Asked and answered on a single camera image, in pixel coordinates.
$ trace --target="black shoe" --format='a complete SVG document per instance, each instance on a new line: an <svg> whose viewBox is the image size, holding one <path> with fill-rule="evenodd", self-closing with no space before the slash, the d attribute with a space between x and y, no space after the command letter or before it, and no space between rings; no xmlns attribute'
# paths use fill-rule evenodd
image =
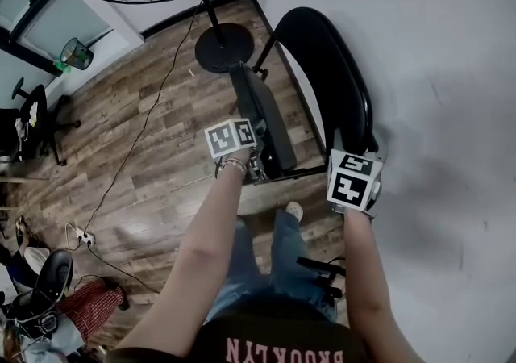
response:
<svg viewBox="0 0 516 363"><path fill-rule="evenodd" d="M106 291L116 291L118 288L122 291L123 294L123 302L119 305L119 310L125 311L129 308L129 302L127 301L127 295L125 290L117 283L111 280L108 277L101 277L104 281L104 285L106 286Z"/></svg>

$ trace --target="electrical outlet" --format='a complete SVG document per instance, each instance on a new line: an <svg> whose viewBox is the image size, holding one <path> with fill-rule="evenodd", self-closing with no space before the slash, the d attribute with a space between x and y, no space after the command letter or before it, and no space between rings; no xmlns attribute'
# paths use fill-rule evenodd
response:
<svg viewBox="0 0 516 363"><path fill-rule="evenodd" d="M95 236L89 232L84 232L80 228L75 229L77 233L77 239L84 244L89 244L91 247L92 245L95 245Z"/></svg>

